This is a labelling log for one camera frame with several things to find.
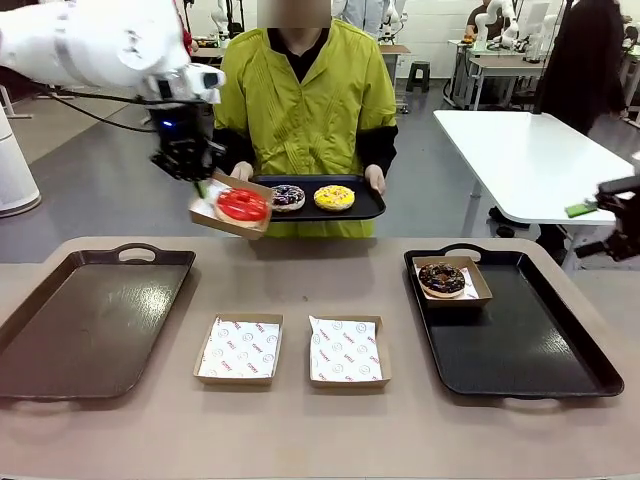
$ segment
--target hand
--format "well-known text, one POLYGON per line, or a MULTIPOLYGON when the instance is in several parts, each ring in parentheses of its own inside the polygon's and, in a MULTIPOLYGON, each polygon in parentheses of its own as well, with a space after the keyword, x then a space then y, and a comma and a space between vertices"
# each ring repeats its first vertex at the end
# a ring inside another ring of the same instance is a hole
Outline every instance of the hand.
POLYGON ((249 179, 253 177, 253 167, 248 162, 238 162, 236 166, 233 167, 231 176, 243 182, 248 182, 249 179))
POLYGON ((380 195, 384 195, 387 190, 387 182, 384 180, 384 173, 378 165, 369 165, 364 171, 364 178, 369 182, 371 188, 380 195))

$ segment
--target desk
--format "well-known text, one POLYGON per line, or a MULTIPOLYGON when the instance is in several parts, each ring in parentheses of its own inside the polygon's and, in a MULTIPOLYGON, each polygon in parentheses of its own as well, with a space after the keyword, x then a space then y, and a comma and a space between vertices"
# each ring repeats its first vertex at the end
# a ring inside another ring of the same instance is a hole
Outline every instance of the desk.
POLYGON ((577 233, 565 261, 593 226, 613 226, 610 212, 568 218, 564 209, 592 198, 597 185, 633 175, 633 167, 551 115, 526 112, 437 111, 435 117, 476 177, 462 236, 471 236, 482 189, 510 220, 573 225, 577 233))
MULTIPOLYGON (((549 405, 445 391, 402 255, 456 239, 84 238, 62 245, 38 277, 71 251, 139 241, 196 253, 140 383, 117 401, 0 403, 0 468, 8 478, 608 478, 640 472, 637 347, 613 331, 532 242, 473 240, 532 259, 624 378, 621 396, 549 405), (215 313, 238 309, 284 314, 278 370, 268 390, 205 387, 192 375, 215 313), (309 385, 307 315, 317 312, 384 318, 392 368, 384 393, 337 395, 309 385)), ((3 291, 0 321, 23 292, 3 291)))
MULTIPOLYGON (((389 71, 389 77, 391 77, 391 83, 393 84, 393 91, 396 91, 396 82, 397 75, 396 71, 398 69, 398 58, 400 55, 409 55, 411 50, 409 50, 404 45, 380 45, 380 53, 384 57, 384 63, 387 65, 387 70, 389 71)), ((404 95, 401 100, 398 101, 396 98, 396 108, 400 108, 403 113, 409 113, 407 102, 404 100, 404 95)))
MULTIPOLYGON (((508 104, 513 94, 513 89, 518 77, 539 78, 542 75, 543 62, 529 63, 523 60, 522 56, 489 56, 471 58, 470 76, 478 79, 478 89, 476 92, 476 100, 474 102, 474 110, 478 110, 480 105, 480 94, 482 93, 482 85, 485 77, 510 77, 509 87, 505 97, 508 104)), ((468 95, 473 93, 473 88, 469 89, 468 95)))

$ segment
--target green object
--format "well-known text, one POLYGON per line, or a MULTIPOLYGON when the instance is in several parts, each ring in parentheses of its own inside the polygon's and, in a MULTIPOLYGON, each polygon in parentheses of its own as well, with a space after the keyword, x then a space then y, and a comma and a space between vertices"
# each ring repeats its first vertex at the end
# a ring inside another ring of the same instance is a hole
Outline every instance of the green object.
POLYGON ((193 186, 195 187, 198 196, 204 200, 206 195, 204 189, 202 188, 202 185, 200 185, 200 182, 193 182, 193 186))
POLYGON ((598 206, 593 202, 579 203, 578 205, 572 205, 571 207, 564 209, 569 218, 586 215, 587 213, 595 212, 596 210, 598 210, 598 206))
MULTIPOLYGON (((395 126, 393 85, 375 40, 340 20, 302 82, 266 29, 233 39, 217 129, 251 138, 256 175, 362 175, 356 134, 395 126)), ((306 201, 313 203, 313 197, 306 201)), ((371 221, 272 223, 268 236, 366 237, 371 221)))

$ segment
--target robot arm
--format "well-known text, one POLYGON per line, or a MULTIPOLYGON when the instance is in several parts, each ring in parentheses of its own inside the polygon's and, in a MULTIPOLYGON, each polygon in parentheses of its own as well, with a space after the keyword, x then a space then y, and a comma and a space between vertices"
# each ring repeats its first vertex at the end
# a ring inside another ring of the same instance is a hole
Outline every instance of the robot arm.
POLYGON ((507 28, 501 37, 497 37, 495 40, 497 43, 506 48, 512 48, 516 38, 518 37, 518 23, 516 19, 516 13, 513 8, 512 0, 491 0, 491 3, 487 7, 487 13, 481 13, 476 16, 476 25, 478 27, 478 36, 476 38, 477 50, 486 50, 487 37, 489 35, 489 29, 487 25, 492 25, 498 21, 498 10, 502 9, 502 16, 509 19, 509 28, 507 28))
POLYGON ((224 74, 191 64, 173 0, 75 0, 0 13, 0 65, 59 86, 129 87, 160 136, 153 161, 200 180, 213 165, 194 103, 219 103, 224 74))

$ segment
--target stool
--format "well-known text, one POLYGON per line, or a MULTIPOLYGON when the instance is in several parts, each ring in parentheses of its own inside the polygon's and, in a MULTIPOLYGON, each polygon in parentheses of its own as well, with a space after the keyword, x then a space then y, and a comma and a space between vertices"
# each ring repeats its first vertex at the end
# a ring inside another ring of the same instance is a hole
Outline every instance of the stool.
POLYGON ((426 93, 429 90, 430 70, 429 62, 413 62, 407 80, 407 92, 413 92, 415 87, 420 87, 422 93, 426 93), (422 72, 422 78, 418 78, 418 70, 422 72))

